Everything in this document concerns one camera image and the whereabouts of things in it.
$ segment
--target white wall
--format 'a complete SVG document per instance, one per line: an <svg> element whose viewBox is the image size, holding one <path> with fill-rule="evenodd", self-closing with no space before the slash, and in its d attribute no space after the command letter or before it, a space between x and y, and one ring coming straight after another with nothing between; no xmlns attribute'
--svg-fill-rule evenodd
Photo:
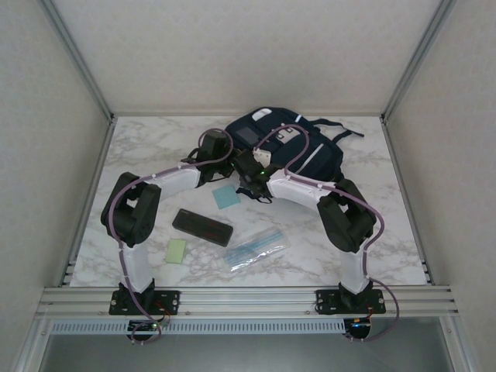
<svg viewBox="0 0 496 372"><path fill-rule="evenodd" d="M439 0L55 3L117 114L379 114Z"/></svg>
<svg viewBox="0 0 496 372"><path fill-rule="evenodd" d="M458 1L390 122L434 274L496 364L496 2Z"/></svg>
<svg viewBox="0 0 496 372"><path fill-rule="evenodd" d="M0 5L0 367L57 282L105 134L34 0Z"/></svg>

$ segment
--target robotic arm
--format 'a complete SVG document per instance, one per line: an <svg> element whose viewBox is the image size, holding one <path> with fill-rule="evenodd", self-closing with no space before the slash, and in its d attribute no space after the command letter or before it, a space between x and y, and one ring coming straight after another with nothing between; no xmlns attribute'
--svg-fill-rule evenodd
<svg viewBox="0 0 496 372"><path fill-rule="evenodd" d="M226 155L228 147L224 135L208 133L201 146L184 159L184 163L166 174L152 175L148 182L139 182L140 178L131 173L124 173L118 179L101 218L108 234L113 236L113 227L115 234L127 245L122 248L123 270L127 278L122 278L118 295L112 302L121 301L124 304L121 307L132 308L135 302L130 296L132 292L140 303L137 309L150 309L154 280L145 240L153 230L159 202L179 191L202 186L211 181L214 174L228 177L236 170L241 187L248 189L255 197L287 199L320 214L329 240L340 251L343 270L339 292L335 293L336 300L328 303L327 312L322 313L355 315L370 312L372 291L376 298L382 298L382 294L372 290L372 282L363 264L363 244L372 235L376 217L361 205L365 201L355 184L346 179L338 183L317 183L300 176L293 178L275 164L264 168L249 150L231 151L231 147ZM224 161L213 161L222 156ZM331 190L352 195L362 203L344 198L339 192L329 192ZM136 204L132 206L129 201L136 201ZM109 218L112 203L115 203L113 226Z"/></svg>

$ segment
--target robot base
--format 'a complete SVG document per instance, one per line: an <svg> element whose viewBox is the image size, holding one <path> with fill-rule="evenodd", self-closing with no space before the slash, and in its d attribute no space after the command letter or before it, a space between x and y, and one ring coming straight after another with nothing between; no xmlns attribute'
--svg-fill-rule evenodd
<svg viewBox="0 0 496 372"><path fill-rule="evenodd" d="M371 315L385 314L386 306L380 289L372 289L372 283L359 294L347 291L341 284L339 289L315 291L320 315Z"/></svg>
<svg viewBox="0 0 496 372"><path fill-rule="evenodd" d="M179 309L179 291L156 291L155 281L142 293L134 292L138 302L150 315L177 315ZM112 293L110 315L142 315L134 305L129 290L119 283L118 291Z"/></svg>

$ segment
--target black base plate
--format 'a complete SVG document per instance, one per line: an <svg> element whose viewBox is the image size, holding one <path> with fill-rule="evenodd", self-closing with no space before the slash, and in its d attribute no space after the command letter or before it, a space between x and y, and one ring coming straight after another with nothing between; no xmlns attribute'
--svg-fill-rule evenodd
<svg viewBox="0 0 496 372"><path fill-rule="evenodd" d="M110 315L141 315L140 310L136 306L129 306L129 308L121 308L119 305L112 305L112 303L119 303L116 301L117 294L119 291L115 291L112 294L112 302L110 304L110 309L108 313ZM177 315L177 310L179 309L179 291L160 291L155 290L153 293L153 300L150 308L147 310L150 315L166 315L167 310L169 315Z"/></svg>
<svg viewBox="0 0 496 372"><path fill-rule="evenodd" d="M317 305L315 310L320 315L369 315L371 312L374 314L385 314L386 306L384 305L384 298L380 289L371 289L367 291L366 297L361 304L350 310L341 301L341 294L339 289L321 289L315 291L317 295Z"/></svg>

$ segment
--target white tag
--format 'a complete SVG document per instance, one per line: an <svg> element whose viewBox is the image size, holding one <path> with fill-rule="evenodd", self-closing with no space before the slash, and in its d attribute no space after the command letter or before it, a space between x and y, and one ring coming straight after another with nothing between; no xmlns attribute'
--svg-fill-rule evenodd
<svg viewBox="0 0 496 372"><path fill-rule="evenodd" d="M269 115L271 112L272 112L272 110L270 108L269 109L268 108L262 108L261 110L258 110L253 115L251 115L251 117L253 118L253 120L257 121L257 120L262 119L264 116Z"/></svg>
<svg viewBox="0 0 496 372"><path fill-rule="evenodd" d="M300 134L299 130L296 130L294 128L287 128L287 129L281 129L279 132L277 132L275 136L282 143L286 144L290 140L298 136L299 134Z"/></svg>

